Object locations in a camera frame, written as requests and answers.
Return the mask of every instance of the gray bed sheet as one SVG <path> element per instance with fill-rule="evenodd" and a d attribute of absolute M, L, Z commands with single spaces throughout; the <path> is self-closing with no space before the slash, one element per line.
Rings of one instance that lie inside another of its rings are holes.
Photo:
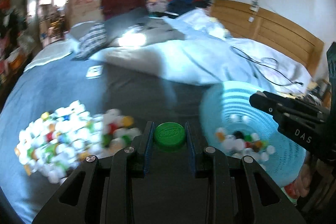
<path fill-rule="evenodd" d="M 110 64 L 103 64 L 100 78 L 87 79 L 88 68 L 102 63 L 71 61 L 72 57 L 25 72 L 0 115 L 0 186 L 26 223 L 32 222 L 59 187 L 50 184 L 39 172 L 28 177 L 14 153 L 20 130 L 43 112 L 80 100 L 91 114 L 118 108 L 133 116 L 141 130 L 147 121 L 157 125 L 189 121 L 194 130 L 200 130 L 199 103 L 207 87 L 170 82 Z M 162 178 L 158 180 L 150 173 L 143 180 L 133 181 L 136 223 L 204 223 L 207 181 L 192 178 L 188 163 L 183 160 L 185 156 L 185 150 L 178 153 L 154 150 L 151 170 Z M 153 214 L 160 210 L 164 210 L 164 218 L 162 214 Z"/>

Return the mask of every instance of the silver screw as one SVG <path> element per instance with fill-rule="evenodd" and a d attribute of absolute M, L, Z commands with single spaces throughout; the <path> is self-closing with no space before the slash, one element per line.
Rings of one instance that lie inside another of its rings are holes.
<path fill-rule="evenodd" d="M 93 162 L 93 161 L 95 161 L 95 159 L 96 159 L 96 156 L 94 156 L 94 155 L 90 155 L 90 156 L 87 156 L 87 157 L 85 158 L 85 160 L 86 160 L 87 162 Z"/>
<path fill-rule="evenodd" d="M 253 163 L 253 158 L 250 157 L 250 156 L 246 156 L 246 157 L 244 157 L 244 162 L 247 162 L 248 164 L 251 164 L 251 163 Z"/>
<path fill-rule="evenodd" d="M 134 152 L 134 147 L 133 146 L 128 146 L 124 149 L 125 153 L 133 153 Z"/>
<path fill-rule="evenodd" d="M 205 152 L 210 153 L 210 154 L 215 153 L 215 151 L 216 149 L 212 146 L 208 146 L 205 148 Z"/>

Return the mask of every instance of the headboard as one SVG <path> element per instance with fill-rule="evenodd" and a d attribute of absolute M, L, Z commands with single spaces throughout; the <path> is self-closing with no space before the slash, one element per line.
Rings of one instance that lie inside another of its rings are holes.
<path fill-rule="evenodd" d="M 232 0 L 214 0 L 211 16 L 220 20 L 233 37 L 270 46 L 304 65 L 314 76 L 324 43 L 294 22 L 262 8 L 254 12 L 250 6 Z"/>

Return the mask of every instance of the light blue basket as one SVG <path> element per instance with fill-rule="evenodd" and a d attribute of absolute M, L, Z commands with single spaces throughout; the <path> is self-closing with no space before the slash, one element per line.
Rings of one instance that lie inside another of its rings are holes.
<path fill-rule="evenodd" d="M 239 81 L 226 81 L 214 85 L 204 95 L 200 106 L 200 120 L 209 145 L 222 150 L 214 136 L 215 130 L 223 127 L 228 134 L 241 131 L 245 135 L 257 133 L 276 148 L 264 163 L 267 173 L 279 187 L 291 183 L 298 175 L 305 159 L 305 149 L 278 132 L 278 124 L 272 116 L 251 107 L 249 98 L 263 89 Z M 237 115 L 237 121 L 230 116 Z M 248 123 L 242 117 L 250 117 Z"/>

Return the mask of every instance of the black cable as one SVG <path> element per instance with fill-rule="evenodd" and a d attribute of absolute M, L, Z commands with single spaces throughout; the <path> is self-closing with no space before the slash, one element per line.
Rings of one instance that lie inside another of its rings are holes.
<path fill-rule="evenodd" d="M 283 73 L 281 73 L 281 72 L 278 71 L 277 69 L 272 68 L 272 67 L 270 67 L 270 66 L 268 66 L 268 65 L 265 65 L 265 64 L 263 64 L 263 63 L 261 63 L 261 62 L 258 62 L 258 61 L 256 61 L 256 60 L 254 60 L 252 57 L 250 57 L 247 53 L 245 53 L 245 52 L 242 51 L 241 49 L 238 49 L 238 48 L 236 48 L 236 47 L 234 47 L 234 46 L 230 46 L 230 49 L 231 49 L 231 51 L 232 51 L 234 54 L 236 54 L 236 55 L 238 55 L 238 56 L 240 56 L 240 57 L 242 57 L 242 58 L 245 58 L 246 60 L 248 60 L 248 61 L 250 61 L 250 62 L 252 62 L 252 63 L 256 63 L 256 64 L 258 64 L 258 65 L 261 65 L 261 66 L 270 68 L 270 69 L 272 69 L 272 70 L 275 70 L 276 72 L 280 73 L 286 80 L 288 80 L 289 82 L 291 82 L 290 84 L 286 84 L 286 85 L 280 85 L 280 84 L 274 83 L 274 82 L 272 82 L 271 80 L 269 80 L 268 78 L 266 78 L 266 76 L 263 75 L 263 74 L 261 73 L 261 71 L 258 69 L 258 67 L 257 67 L 256 65 L 254 65 L 254 67 L 259 71 L 259 73 L 260 73 L 260 74 L 261 74 L 267 81 L 269 81 L 270 83 L 272 83 L 272 84 L 274 84 L 274 85 L 278 85 L 278 86 L 289 86 L 289 85 L 292 85 L 292 84 L 299 84 L 299 85 L 303 86 L 303 83 L 302 83 L 302 82 L 296 82 L 296 81 L 293 82 L 292 80 L 288 79 Z M 242 53 L 245 54 L 247 57 L 242 56 L 239 52 L 236 52 L 235 50 L 238 50 L 238 51 L 242 52 Z M 278 62 L 276 59 L 274 59 L 274 58 L 270 58 L 270 57 L 263 57 L 261 60 L 265 60 L 265 59 L 271 59 L 271 60 L 274 60 L 274 61 L 276 62 L 276 64 L 277 64 L 277 68 L 278 68 L 279 62 Z"/>

